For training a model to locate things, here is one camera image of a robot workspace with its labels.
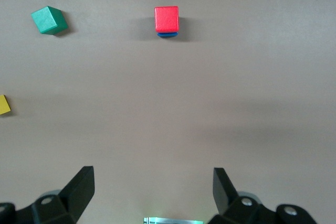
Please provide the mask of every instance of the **stacked blocks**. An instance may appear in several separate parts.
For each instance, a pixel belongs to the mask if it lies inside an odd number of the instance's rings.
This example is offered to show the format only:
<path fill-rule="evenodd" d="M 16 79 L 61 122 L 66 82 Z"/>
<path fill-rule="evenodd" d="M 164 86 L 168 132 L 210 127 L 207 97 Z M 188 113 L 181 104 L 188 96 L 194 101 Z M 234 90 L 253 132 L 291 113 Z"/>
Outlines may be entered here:
<path fill-rule="evenodd" d="M 54 35 L 68 28 L 62 12 L 50 6 L 32 13 L 32 18 L 41 34 Z"/>
<path fill-rule="evenodd" d="M 161 6 L 154 9 L 155 31 L 160 37 L 178 35 L 178 6 Z"/>
<path fill-rule="evenodd" d="M 5 114 L 10 111 L 10 107 L 7 103 L 6 97 L 2 94 L 0 95 L 0 115 Z"/>

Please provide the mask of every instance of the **gray table surface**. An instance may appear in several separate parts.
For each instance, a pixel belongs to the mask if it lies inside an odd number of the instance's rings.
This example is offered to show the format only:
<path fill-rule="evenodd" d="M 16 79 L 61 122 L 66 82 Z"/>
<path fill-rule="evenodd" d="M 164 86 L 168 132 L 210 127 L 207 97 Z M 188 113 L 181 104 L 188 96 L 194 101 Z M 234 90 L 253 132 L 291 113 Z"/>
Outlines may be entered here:
<path fill-rule="evenodd" d="M 41 35 L 30 14 L 61 9 Z M 159 38 L 154 7 L 178 5 Z M 336 221 L 335 0 L 0 0 L 0 202 L 93 165 L 79 223 L 209 221 L 212 172 Z"/>

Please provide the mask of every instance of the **blue object under red cube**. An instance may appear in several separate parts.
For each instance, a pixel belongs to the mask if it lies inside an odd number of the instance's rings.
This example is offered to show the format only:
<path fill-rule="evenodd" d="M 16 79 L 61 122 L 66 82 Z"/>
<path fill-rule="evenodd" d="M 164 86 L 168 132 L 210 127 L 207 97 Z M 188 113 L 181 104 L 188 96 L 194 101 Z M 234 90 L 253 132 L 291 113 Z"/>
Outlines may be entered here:
<path fill-rule="evenodd" d="M 155 31 L 160 37 L 178 35 L 178 6 L 159 6 L 154 9 Z"/>

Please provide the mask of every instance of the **yellow cube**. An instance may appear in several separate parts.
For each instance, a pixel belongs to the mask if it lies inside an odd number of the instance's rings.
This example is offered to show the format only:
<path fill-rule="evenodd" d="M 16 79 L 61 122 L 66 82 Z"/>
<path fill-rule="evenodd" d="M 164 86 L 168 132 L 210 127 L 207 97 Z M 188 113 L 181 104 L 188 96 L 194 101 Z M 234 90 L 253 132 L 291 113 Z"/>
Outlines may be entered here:
<path fill-rule="evenodd" d="M 0 115 L 5 114 L 10 111 L 10 107 L 6 100 L 5 95 L 0 95 Z"/>

